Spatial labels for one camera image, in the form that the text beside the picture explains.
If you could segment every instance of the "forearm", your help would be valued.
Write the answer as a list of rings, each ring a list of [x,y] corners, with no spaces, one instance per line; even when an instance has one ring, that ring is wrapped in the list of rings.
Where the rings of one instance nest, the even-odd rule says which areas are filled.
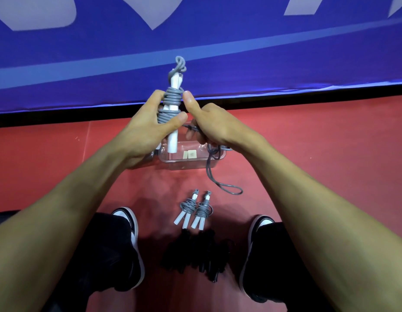
[[[341,198],[261,136],[242,152],[312,276],[340,310],[402,310],[402,239]]]
[[[64,272],[123,156],[111,143],[0,225],[0,311],[38,311]]]

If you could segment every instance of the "shoe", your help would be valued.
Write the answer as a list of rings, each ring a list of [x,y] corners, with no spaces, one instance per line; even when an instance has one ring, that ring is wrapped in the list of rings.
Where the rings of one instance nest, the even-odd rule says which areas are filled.
[[[250,299],[254,300],[255,302],[258,303],[264,303],[267,301],[267,299],[258,297],[256,295],[254,295],[253,293],[251,293],[248,289],[246,289],[246,283],[245,283],[245,272],[246,272],[246,267],[247,267],[247,263],[249,261],[249,257],[250,257],[250,252],[252,250],[252,246],[253,246],[253,242],[256,236],[257,231],[259,230],[259,228],[263,225],[269,225],[271,223],[274,223],[274,220],[266,215],[258,215],[256,216],[256,218],[253,220],[252,225],[250,226],[250,230],[249,230],[249,236],[248,236],[248,247],[249,247],[249,251],[247,254],[247,259],[246,262],[244,263],[243,269],[241,271],[240,274],[240,278],[239,278],[239,286],[241,291],[246,294],[247,296],[250,297]]]
[[[127,207],[120,207],[111,213],[112,215],[117,215],[125,218],[130,223],[130,231],[131,231],[131,244],[133,245],[134,250],[137,253],[137,257],[139,259],[139,265],[133,265],[131,278],[136,280],[136,284],[133,285],[130,289],[136,288],[139,286],[143,279],[145,278],[145,266],[143,265],[142,257],[140,256],[139,249],[137,247],[137,236],[139,234],[139,227],[137,225],[137,219],[134,215],[133,211],[131,211]]]

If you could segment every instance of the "leg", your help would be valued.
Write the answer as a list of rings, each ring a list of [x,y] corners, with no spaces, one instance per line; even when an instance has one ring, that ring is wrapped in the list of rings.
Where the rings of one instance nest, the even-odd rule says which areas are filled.
[[[283,223],[258,216],[249,232],[249,256],[240,288],[257,302],[284,302],[289,312],[304,307],[334,311],[297,253]]]
[[[16,212],[0,213],[0,223]],[[94,215],[43,312],[85,311],[95,291],[127,291],[141,283],[136,217],[128,208],[113,213]]]

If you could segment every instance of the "right hand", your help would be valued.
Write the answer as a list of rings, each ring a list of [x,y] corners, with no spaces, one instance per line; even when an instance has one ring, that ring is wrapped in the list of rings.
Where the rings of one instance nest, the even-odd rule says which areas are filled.
[[[182,97],[186,109],[194,117],[191,123],[201,128],[204,133],[204,136],[197,133],[197,140],[201,144],[205,144],[206,142],[215,143],[229,146],[235,151],[240,152],[244,141],[247,141],[249,135],[254,133],[253,130],[225,109],[213,103],[200,108],[198,102],[189,91],[185,91]],[[189,140],[194,134],[195,131],[188,130],[186,138]]]

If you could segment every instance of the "floor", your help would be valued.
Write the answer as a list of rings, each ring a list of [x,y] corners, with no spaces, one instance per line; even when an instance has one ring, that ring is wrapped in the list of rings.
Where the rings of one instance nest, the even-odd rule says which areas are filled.
[[[361,101],[231,111],[263,134],[314,178],[402,236],[402,96]],[[113,138],[127,119],[0,128],[0,211],[25,208]],[[212,190],[208,225],[222,238],[242,241],[256,214],[280,220],[253,169],[230,152],[215,178],[243,187],[229,195],[204,169],[168,171],[159,166],[125,171],[100,211],[131,207],[138,218],[147,276],[136,291],[94,294],[89,312],[286,311],[243,296],[230,269],[210,283],[193,269],[184,275],[158,267],[166,244],[179,234],[178,203],[194,188]]]

